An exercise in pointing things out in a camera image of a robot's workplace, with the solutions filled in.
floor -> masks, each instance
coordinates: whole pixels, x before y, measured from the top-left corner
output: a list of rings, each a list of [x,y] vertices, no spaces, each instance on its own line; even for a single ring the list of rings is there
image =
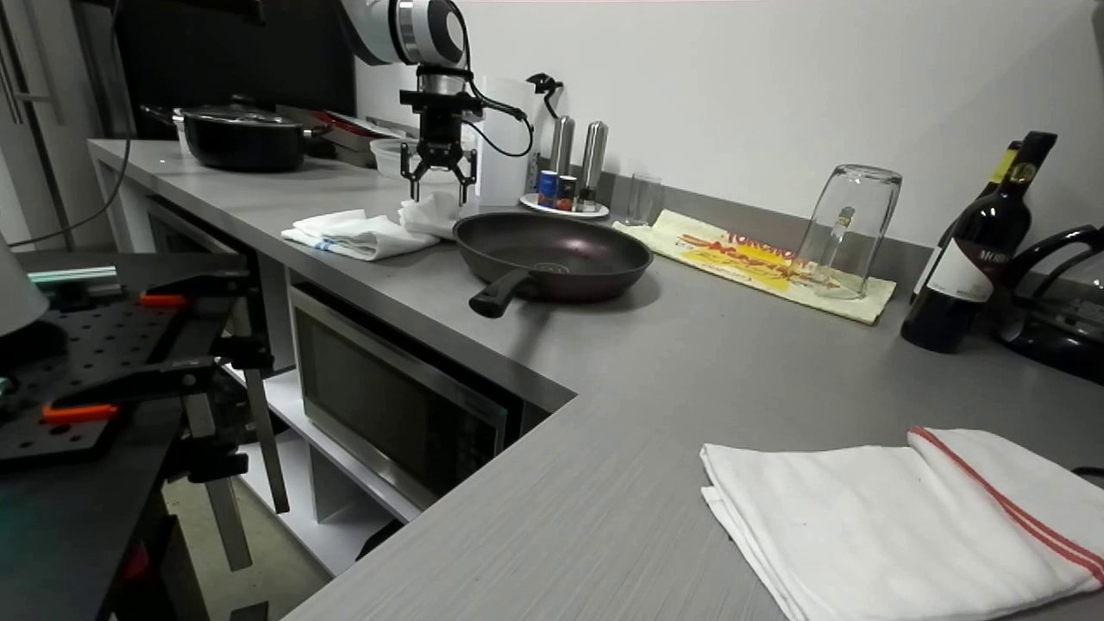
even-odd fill
[[[209,621],[264,621],[289,613],[327,582],[327,574],[286,535],[261,502],[233,484],[253,567],[232,574],[220,556],[208,490],[167,484],[165,509],[178,517]]]

red stripe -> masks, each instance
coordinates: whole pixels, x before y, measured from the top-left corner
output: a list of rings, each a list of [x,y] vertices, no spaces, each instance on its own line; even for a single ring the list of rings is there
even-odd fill
[[[1016,509],[1014,502],[1007,502],[997,486],[990,486],[966,460],[960,460],[939,436],[931,436],[929,427],[913,427],[910,436],[931,443],[939,451],[944,451],[969,479],[976,479],[1001,509],[1004,513],[1020,525],[1028,535],[1033,535],[1046,548],[1052,548],[1055,556],[1083,567],[1101,588],[1104,588],[1104,559],[1094,556],[1090,548],[1081,548],[1075,543],[1062,538],[1059,532],[1052,532],[1048,525],[1040,525],[1033,513],[1028,513],[1023,509]]]

white wall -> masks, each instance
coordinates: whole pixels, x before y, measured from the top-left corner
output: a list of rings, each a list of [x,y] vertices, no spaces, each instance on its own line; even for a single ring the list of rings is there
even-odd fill
[[[836,164],[875,164],[905,172],[889,235],[923,245],[1031,129],[1059,130],[1031,238],[1104,221],[1101,5],[460,0],[479,82],[555,73],[611,170],[805,219]],[[400,116],[403,78],[358,68],[363,111]]]

drinking glass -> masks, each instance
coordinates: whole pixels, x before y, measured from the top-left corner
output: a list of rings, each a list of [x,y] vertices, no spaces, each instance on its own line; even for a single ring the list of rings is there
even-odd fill
[[[836,165],[795,251],[800,275],[821,297],[859,302],[874,257],[895,212],[899,176],[879,165]]]

white towel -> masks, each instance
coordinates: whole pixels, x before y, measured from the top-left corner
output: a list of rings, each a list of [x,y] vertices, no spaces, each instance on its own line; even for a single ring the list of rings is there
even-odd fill
[[[403,200],[397,219],[370,219],[364,212],[334,212],[319,219],[292,221],[282,238],[323,250],[334,257],[376,264],[386,257],[403,257],[435,245],[439,238],[450,238],[455,200],[432,192],[412,204]]]
[[[785,619],[1001,619],[1104,582],[1104,490],[986,430],[705,445],[705,497]]]

